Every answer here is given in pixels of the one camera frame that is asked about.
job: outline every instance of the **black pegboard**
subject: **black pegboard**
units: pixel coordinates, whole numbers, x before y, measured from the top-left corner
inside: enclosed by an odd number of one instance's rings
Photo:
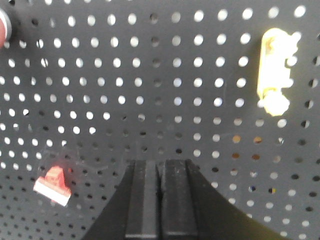
[[[2,239],[81,239],[128,160],[166,159],[192,159],[231,203],[283,236],[320,237],[320,2],[0,6],[15,28],[0,59]],[[301,33],[282,117],[257,106],[260,41],[272,27]],[[53,164],[73,193],[65,208],[33,192]]]

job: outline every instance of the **red circular object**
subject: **red circular object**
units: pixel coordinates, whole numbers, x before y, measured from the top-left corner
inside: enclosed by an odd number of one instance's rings
[[[5,23],[0,19],[0,49],[5,45],[6,41],[6,27]]]

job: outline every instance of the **pegboard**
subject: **pegboard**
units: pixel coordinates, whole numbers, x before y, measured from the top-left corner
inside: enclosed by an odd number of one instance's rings
[[[191,159],[230,203],[320,239],[319,1],[1,0],[0,236],[80,240],[130,160]],[[289,110],[257,104],[261,38],[299,32]],[[54,164],[67,207],[33,192]]]

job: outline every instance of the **black metal jaw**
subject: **black metal jaw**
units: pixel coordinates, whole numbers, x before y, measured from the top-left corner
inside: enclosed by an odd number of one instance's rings
[[[135,161],[83,240],[285,240],[231,205],[190,160]]]

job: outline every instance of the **yellow plastic clip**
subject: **yellow plastic clip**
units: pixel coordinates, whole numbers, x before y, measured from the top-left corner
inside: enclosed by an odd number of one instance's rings
[[[290,101],[282,88],[291,86],[290,68],[286,59],[297,52],[299,33],[289,35],[279,28],[271,28],[262,37],[257,94],[264,109],[272,116],[281,116],[288,110]]]

